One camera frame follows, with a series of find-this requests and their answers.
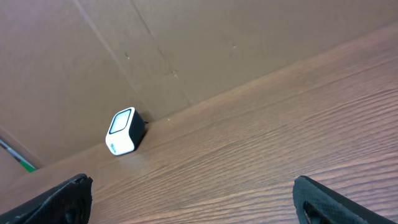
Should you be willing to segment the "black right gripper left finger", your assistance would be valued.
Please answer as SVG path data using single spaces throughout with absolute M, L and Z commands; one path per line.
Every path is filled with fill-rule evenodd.
M 1 215 L 5 224 L 88 224 L 93 179 L 77 174 Z

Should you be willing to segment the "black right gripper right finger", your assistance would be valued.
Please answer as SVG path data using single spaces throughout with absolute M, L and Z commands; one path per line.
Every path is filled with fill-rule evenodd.
M 292 193 L 300 224 L 395 224 L 304 175 L 295 179 Z

